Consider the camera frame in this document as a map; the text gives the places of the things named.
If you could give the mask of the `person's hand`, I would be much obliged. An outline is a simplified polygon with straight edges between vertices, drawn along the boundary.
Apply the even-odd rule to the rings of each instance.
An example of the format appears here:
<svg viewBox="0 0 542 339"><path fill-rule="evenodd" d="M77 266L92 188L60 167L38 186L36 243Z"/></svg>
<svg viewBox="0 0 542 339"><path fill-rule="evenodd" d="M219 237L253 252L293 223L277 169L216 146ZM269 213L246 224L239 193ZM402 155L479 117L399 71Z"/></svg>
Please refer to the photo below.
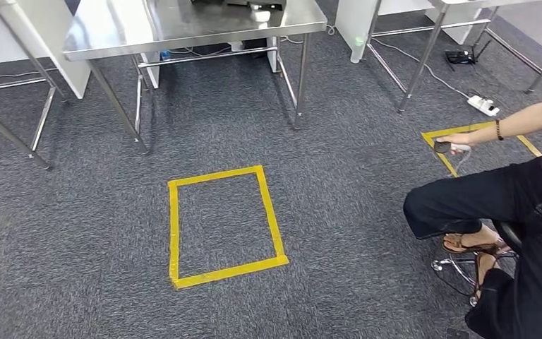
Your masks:
<svg viewBox="0 0 542 339"><path fill-rule="evenodd" d="M436 141L441 143L450 142L458 145L473 146L476 143L473 141L472 136L472 133L454 133L448 136L439 137L436 139Z"/></svg>

